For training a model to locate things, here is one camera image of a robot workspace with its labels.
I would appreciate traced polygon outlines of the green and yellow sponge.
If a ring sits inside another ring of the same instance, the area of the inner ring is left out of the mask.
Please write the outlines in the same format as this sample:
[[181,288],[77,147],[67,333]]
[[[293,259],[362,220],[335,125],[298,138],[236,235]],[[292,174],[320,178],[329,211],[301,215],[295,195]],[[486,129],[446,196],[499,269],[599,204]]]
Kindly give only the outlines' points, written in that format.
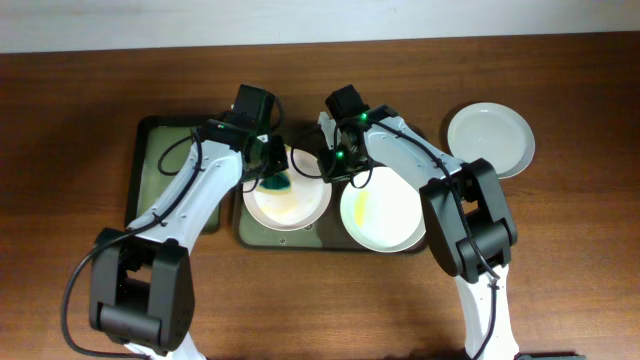
[[262,179],[258,187],[271,192],[288,191],[291,188],[290,176],[287,171],[277,172]]

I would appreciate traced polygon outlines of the pinkish white plate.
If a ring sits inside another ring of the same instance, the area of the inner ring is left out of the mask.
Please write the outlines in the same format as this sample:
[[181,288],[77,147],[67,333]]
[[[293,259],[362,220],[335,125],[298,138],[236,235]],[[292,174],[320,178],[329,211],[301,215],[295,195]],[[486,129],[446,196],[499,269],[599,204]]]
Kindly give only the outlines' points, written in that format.
[[243,186],[243,201],[250,215],[261,225],[277,231],[294,231],[313,224],[328,208],[332,186],[321,179],[302,176],[291,164],[289,145],[285,146],[288,168],[284,175],[289,186],[266,188],[261,180]]

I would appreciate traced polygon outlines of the white plate yellow stain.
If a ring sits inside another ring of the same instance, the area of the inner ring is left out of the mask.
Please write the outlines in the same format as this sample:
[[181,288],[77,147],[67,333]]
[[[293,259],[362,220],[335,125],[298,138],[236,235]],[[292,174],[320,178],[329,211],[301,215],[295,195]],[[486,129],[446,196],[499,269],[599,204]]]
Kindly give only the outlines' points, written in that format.
[[340,216],[348,234],[363,247],[397,253],[417,245],[426,234],[419,193],[389,167],[355,176],[340,197]]

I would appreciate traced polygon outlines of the pale grey plate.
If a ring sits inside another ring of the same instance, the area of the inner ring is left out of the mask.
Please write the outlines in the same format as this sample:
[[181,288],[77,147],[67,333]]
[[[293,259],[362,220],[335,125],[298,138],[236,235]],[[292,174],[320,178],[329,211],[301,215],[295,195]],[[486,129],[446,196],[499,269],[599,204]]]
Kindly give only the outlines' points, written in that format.
[[468,163],[487,160],[500,179],[522,173],[536,150],[528,122],[515,110],[492,102],[459,110],[448,125],[447,144],[454,157]]

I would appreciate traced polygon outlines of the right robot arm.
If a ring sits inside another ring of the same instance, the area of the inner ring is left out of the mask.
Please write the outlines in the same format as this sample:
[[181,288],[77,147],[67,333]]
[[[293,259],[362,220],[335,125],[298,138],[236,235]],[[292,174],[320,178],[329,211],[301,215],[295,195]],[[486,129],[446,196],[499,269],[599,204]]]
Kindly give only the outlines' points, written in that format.
[[428,247],[454,278],[470,359],[514,360],[507,276],[516,226],[493,166],[454,158],[416,134],[387,105],[365,104],[354,86],[325,100],[331,114],[319,166],[326,182],[352,179],[384,165],[418,191]]

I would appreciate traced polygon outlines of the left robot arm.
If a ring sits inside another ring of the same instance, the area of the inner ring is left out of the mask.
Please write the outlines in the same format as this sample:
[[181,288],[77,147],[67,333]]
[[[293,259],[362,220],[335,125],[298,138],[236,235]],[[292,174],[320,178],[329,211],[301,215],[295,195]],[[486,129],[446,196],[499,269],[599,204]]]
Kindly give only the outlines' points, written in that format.
[[126,230],[104,229],[90,256],[89,324],[125,357],[200,359],[189,333],[195,294],[190,253],[224,196],[287,167],[272,114],[278,98],[240,86],[233,107],[194,127],[183,166]]

